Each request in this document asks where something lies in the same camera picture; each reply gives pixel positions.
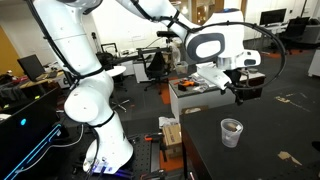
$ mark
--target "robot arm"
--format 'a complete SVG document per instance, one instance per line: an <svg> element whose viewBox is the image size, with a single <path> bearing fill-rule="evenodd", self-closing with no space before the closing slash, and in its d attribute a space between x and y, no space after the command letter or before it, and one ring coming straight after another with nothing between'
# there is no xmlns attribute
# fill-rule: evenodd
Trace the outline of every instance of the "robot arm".
<svg viewBox="0 0 320 180"><path fill-rule="evenodd" d="M133 14L150 21L159 21L174 31L183 40L187 54L192 60L207 62L218 57L216 62L218 68L203 68L198 73L222 90L227 84L239 80L231 80L224 71L260 64L260 54L257 51L245 50L243 47L243 25L221 25L193 31L200 26L188 21L168 0L157 0L152 3L149 0L117 0L117 2ZM243 22L241 11L228 9L214 13L204 25L229 21Z"/></svg>
<svg viewBox="0 0 320 180"><path fill-rule="evenodd" d="M218 56L218 68L203 69L201 75L221 89L231 83L224 71L260 63L256 51L243 48L242 25L218 25L202 29L189 22L168 0L117 1L133 14L160 21L169 27L183 40L188 55L194 61L212 61L213 57ZM93 127L100 139L91 143L83 164L84 171L99 173L105 169L103 173L114 174L131 158L133 148L123 132L118 114L109 105L113 80L102 69L91 50L81 22L82 14L90 13L102 0L27 2L59 65L79 80L66 100L65 112L73 120ZM207 24L229 21L242 22L242 13L232 9L215 13Z"/></svg>

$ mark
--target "laptop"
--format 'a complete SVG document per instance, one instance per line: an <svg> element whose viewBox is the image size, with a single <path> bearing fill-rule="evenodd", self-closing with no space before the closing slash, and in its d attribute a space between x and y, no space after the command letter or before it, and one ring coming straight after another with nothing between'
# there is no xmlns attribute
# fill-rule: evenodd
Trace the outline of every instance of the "laptop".
<svg viewBox="0 0 320 180"><path fill-rule="evenodd" d="M17 61L23 69L24 73L33 82L38 82L46 78L54 78L57 76L56 71L52 71L49 74L46 73L44 67L35 54L20 58Z"/></svg>
<svg viewBox="0 0 320 180"><path fill-rule="evenodd" d="M57 98L55 88L0 121L0 179L14 179L58 133Z"/></svg>

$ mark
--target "computer monitor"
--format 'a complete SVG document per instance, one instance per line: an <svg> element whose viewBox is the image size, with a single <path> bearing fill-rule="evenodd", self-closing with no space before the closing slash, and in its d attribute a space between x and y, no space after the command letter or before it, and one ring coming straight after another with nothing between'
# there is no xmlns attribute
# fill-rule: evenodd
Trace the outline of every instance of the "computer monitor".
<svg viewBox="0 0 320 180"><path fill-rule="evenodd" d="M273 23L282 23L287 9L277 9L261 12L260 25L268 26Z"/></svg>
<svg viewBox="0 0 320 180"><path fill-rule="evenodd" d="M45 73L45 69L35 54L18 59L18 63L31 81L36 82L37 77Z"/></svg>
<svg viewBox="0 0 320 180"><path fill-rule="evenodd" d="M59 121L57 98L58 89L55 88L0 121L0 179L13 179L16 170L32 163L31 158L37 160L35 153L42 152L39 149L48 144L42 140Z"/></svg>

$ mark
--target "black table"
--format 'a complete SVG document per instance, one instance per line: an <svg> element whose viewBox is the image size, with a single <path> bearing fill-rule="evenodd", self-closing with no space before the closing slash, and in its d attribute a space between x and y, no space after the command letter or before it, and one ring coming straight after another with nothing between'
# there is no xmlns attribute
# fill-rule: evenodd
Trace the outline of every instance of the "black table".
<svg viewBox="0 0 320 180"><path fill-rule="evenodd" d="M187 154L199 179L318 179L320 152L311 143L320 141L319 91L290 92L182 115L185 175ZM244 126L236 148L222 144L224 118Z"/></svg>

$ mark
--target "plastic cup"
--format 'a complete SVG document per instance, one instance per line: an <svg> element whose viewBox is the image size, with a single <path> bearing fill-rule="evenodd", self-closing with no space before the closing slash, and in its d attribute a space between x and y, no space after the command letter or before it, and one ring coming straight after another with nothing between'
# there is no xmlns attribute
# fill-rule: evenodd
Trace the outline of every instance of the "plastic cup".
<svg viewBox="0 0 320 180"><path fill-rule="evenodd" d="M234 148L237 146L243 125L235 119L224 119L221 121L222 143Z"/></svg>

